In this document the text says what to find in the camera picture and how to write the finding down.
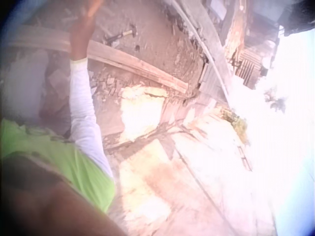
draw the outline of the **wooden beam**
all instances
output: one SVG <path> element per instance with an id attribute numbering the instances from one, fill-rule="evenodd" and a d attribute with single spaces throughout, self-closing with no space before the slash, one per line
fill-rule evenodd
<path id="1" fill-rule="evenodd" d="M 214 62 L 212 55 L 214 57 L 224 57 L 224 52 L 222 49 L 222 45 L 219 39 L 219 36 L 217 35 L 217 31 L 215 30 L 213 23 L 211 22 L 206 10 L 204 9 L 204 6 L 201 4 L 201 1 L 199 0 L 179 0 L 181 5 L 179 5 L 176 0 L 171 1 L 172 6 L 177 11 L 177 13 L 182 17 L 183 21 L 187 24 L 188 28 L 193 32 L 193 35 L 196 37 L 199 45 L 202 47 L 204 54 L 207 56 L 209 60 L 209 64 L 212 65 L 214 72 L 219 79 L 220 85 L 222 87 L 224 96 L 230 105 L 229 102 L 229 95 L 226 90 L 226 85 L 224 84 L 224 81 L 222 80 L 222 76 L 218 71 L 217 65 Z M 205 40 L 203 40 L 197 29 L 194 25 L 198 25 L 201 27 L 202 31 L 204 32 Z M 228 68 L 224 70 L 225 72 L 225 80 L 230 79 L 230 72 Z"/>
<path id="2" fill-rule="evenodd" d="M 42 27 L 21 26 L 9 46 L 44 48 L 70 52 L 69 33 Z M 132 72 L 182 93 L 188 84 L 127 53 L 90 41 L 88 58 Z"/>

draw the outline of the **hammer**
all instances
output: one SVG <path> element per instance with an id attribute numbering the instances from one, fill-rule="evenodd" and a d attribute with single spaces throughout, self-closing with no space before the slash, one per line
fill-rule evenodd
<path id="1" fill-rule="evenodd" d="M 136 27 L 135 27 L 133 24 L 130 24 L 130 27 L 131 27 L 131 30 L 128 30 L 128 31 L 126 31 L 126 32 L 117 34 L 117 35 L 115 35 L 115 36 L 113 36 L 113 37 L 107 38 L 107 39 L 106 39 L 106 43 L 107 43 L 108 45 L 112 45 L 112 43 L 113 43 L 114 41 L 116 41 L 117 39 L 120 39 L 120 38 L 122 38 L 122 37 L 124 37 L 124 36 L 126 36 L 126 35 L 129 35 L 129 34 L 132 34 L 132 36 L 135 37 L 135 36 L 138 34 L 138 33 L 137 33 L 137 29 L 136 29 Z"/>

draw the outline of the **raised arm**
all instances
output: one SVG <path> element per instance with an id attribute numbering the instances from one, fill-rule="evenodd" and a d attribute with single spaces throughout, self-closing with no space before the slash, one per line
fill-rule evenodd
<path id="1" fill-rule="evenodd" d="M 104 154 L 100 128 L 96 123 L 88 75 L 87 48 L 94 29 L 95 18 L 88 16 L 87 13 L 86 16 L 81 17 L 76 22 L 70 34 L 70 139 L 75 142 L 83 153 L 113 178 L 108 160 Z"/>

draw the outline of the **dirt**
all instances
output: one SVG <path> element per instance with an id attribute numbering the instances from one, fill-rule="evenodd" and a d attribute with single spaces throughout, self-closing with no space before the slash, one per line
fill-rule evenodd
<path id="1" fill-rule="evenodd" d="M 40 9 L 27 24 L 70 31 L 79 7 L 78 1 L 55 0 Z M 110 36 L 130 30 L 130 24 L 135 25 L 137 35 L 133 37 L 130 34 L 119 39 L 116 49 L 187 82 L 189 96 L 197 86 L 203 59 L 176 23 L 161 0 L 109 0 L 96 15 L 93 40 L 105 44 Z"/>

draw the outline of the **wooden structure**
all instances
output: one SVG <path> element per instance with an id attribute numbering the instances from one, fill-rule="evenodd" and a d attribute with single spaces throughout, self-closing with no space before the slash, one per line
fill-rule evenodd
<path id="1" fill-rule="evenodd" d="M 70 52 L 69 33 L 42 27 L 22 26 L 17 30 L 15 37 L 10 39 L 9 46 Z M 88 58 L 143 76 L 181 93 L 186 93 L 188 89 L 187 83 L 174 76 L 127 53 L 93 40 L 89 43 Z"/>

